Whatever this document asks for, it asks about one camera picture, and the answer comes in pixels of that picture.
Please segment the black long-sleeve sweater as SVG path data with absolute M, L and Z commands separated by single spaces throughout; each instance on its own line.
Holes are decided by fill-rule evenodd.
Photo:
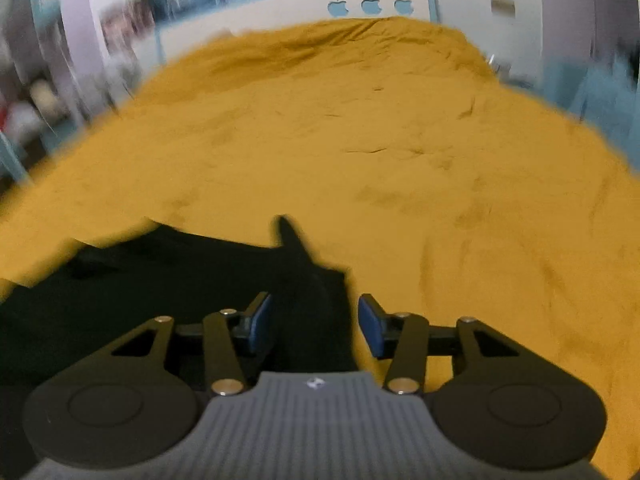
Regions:
M 292 224 L 262 248 L 158 224 L 103 247 L 76 245 L 1 303 L 1 474 L 41 456 L 86 469 L 152 460 L 183 440 L 209 396 L 203 320 L 271 295 L 263 372 L 349 373 L 344 274 L 311 261 Z

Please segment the orange quilted bed cover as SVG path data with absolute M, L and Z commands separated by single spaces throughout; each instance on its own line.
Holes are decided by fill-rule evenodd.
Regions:
M 444 26 L 325 21 L 169 64 L 2 202 L 1 279 L 149 220 L 263 245 L 277 214 L 386 306 L 475 315 L 590 382 L 597 465 L 637 470 L 639 181 Z

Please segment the white blue headboard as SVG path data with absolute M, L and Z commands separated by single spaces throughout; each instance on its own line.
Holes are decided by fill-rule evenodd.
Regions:
M 238 36 L 334 18 L 394 16 L 440 21 L 437 0 L 239 0 L 157 27 L 154 53 L 164 65 L 224 32 Z

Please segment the beige wall switch plate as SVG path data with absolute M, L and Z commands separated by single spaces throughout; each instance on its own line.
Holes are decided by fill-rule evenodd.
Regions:
M 491 13 L 505 18 L 514 18 L 516 5 L 514 0 L 490 0 Z

